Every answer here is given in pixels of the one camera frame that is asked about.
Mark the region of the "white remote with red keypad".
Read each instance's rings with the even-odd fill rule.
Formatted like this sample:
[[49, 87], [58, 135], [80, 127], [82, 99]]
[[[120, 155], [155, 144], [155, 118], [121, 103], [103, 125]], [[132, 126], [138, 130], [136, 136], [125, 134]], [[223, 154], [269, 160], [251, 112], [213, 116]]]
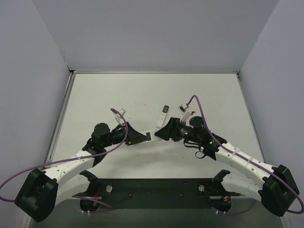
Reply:
[[155, 133], [158, 131], [158, 129], [152, 129], [148, 131], [140, 132], [141, 134], [147, 136], [147, 140], [144, 142], [141, 142], [140, 144], [146, 144], [146, 143], [153, 143], [157, 141], [161, 141], [162, 139], [155, 136]]

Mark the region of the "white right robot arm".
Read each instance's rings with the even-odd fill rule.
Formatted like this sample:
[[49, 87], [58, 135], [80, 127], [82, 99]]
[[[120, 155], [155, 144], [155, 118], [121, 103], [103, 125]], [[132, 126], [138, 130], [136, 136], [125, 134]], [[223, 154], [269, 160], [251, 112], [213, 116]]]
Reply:
[[288, 168], [275, 167], [252, 158], [237, 147], [212, 133], [203, 118], [195, 116], [186, 125], [178, 118], [170, 118], [168, 123], [154, 134], [165, 141], [184, 140], [193, 142], [208, 156], [237, 170], [242, 176], [222, 170], [213, 182], [226, 192], [241, 194], [258, 200], [272, 214], [283, 216], [299, 197], [299, 189]]

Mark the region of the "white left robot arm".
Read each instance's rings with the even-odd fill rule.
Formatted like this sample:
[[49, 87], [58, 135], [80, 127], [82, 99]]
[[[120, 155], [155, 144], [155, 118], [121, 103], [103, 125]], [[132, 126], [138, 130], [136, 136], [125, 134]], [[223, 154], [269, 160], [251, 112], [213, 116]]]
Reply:
[[47, 218], [63, 198], [59, 189], [83, 171], [96, 166], [105, 157], [106, 147], [126, 143], [135, 145], [152, 139], [153, 132], [140, 133], [128, 123], [113, 130], [105, 123], [94, 127], [86, 145], [71, 159], [56, 166], [32, 170], [23, 183], [14, 203], [36, 222]]

